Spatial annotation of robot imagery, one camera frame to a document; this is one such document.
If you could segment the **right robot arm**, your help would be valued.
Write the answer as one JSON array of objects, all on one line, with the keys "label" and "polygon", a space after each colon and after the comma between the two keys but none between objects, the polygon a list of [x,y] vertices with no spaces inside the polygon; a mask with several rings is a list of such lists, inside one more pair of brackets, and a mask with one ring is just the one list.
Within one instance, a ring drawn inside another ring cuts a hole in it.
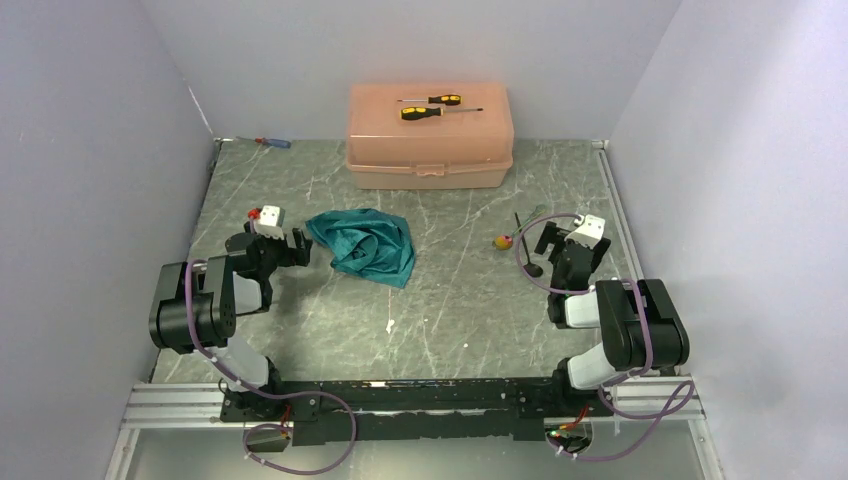
[{"label": "right robot arm", "polygon": [[600,341],[586,352],[560,362],[565,379],[551,388],[557,411],[574,415],[585,407],[590,391],[633,373],[685,364],[690,341],[670,294],[659,279],[597,280],[611,240],[605,221],[586,216],[570,229],[547,221],[534,248],[548,253],[553,267],[547,314],[560,329],[588,329]]}]

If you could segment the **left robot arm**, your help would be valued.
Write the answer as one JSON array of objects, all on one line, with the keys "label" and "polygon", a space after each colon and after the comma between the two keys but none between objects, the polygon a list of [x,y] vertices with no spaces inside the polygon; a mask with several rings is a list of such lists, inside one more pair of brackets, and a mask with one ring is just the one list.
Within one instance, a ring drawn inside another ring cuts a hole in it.
[{"label": "left robot arm", "polygon": [[237,318],[269,311],[272,274],[308,266],[312,246],[298,228],[279,238],[247,230],[225,242],[223,255],[162,266],[148,321],[152,342],[199,355],[258,417],[279,417],[288,394],[278,370],[237,334]]}]

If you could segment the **teal cloth napkin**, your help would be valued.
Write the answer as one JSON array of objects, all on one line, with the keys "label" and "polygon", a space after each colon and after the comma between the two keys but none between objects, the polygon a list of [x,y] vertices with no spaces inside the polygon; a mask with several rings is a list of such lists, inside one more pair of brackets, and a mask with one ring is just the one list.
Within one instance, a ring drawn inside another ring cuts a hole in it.
[{"label": "teal cloth napkin", "polygon": [[409,281],[416,256],[405,218],[372,208],[331,210],[307,220],[306,227],[332,252],[336,271],[394,288]]}]

